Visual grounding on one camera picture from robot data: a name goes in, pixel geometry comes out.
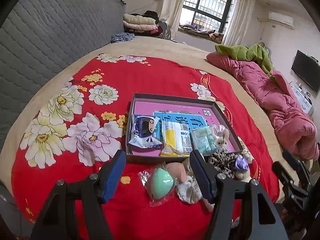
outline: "box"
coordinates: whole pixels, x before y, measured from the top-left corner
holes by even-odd
[[[208,122],[208,124],[222,124],[229,131],[229,152],[239,153],[243,150],[238,136],[235,134],[228,120],[226,119],[223,112],[220,110],[218,105],[212,101],[194,99],[194,98],[183,98],[163,95],[151,95],[151,94],[134,94],[131,101],[130,112],[127,122],[127,133],[126,133],[126,154],[127,161],[131,163],[163,163],[163,162],[183,162],[187,157],[163,157],[159,156],[160,150],[155,149],[140,149],[139,155],[133,154],[135,152],[134,146],[129,144],[131,139],[131,128],[132,128],[132,115],[133,114],[144,114],[153,115],[153,112],[159,111],[185,111],[194,114],[202,115]]]

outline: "television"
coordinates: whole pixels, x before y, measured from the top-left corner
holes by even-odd
[[[320,66],[312,58],[303,54],[300,50],[292,64],[293,72],[300,77],[316,93],[320,88]]]

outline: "gray quilted headboard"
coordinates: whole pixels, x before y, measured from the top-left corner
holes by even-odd
[[[20,0],[0,29],[0,149],[30,99],[123,32],[120,0]]]

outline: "screw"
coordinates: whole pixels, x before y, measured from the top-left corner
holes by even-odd
[[[59,179],[58,181],[57,181],[57,185],[58,186],[62,186],[64,184],[64,179]]]
[[[217,177],[218,177],[219,179],[225,179],[227,176],[226,176],[225,174],[223,174],[223,173],[219,173],[219,174],[217,175]]]
[[[89,176],[89,178],[91,179],[91,180],[95,180],[95,179],[97,179],[99,176],[98,176],[98,174],[97,173],[92,173],[90,176]]]
[[[258,186],[259,185],[259,181],[257,179],[252,179],[251,180],[251,184],[255,185],[255,186]]]

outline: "curtain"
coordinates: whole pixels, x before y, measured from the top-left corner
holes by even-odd
[[[159,20],[165,22],[168,26],[168,31],[165,35],[166,39],[172,40],[178,31],[182,5],[183,0],[163,0]]]
[[[240,45],[249,26],[256,0],[236,0],[231,22],[223,36],[222,44],[226,46]]]

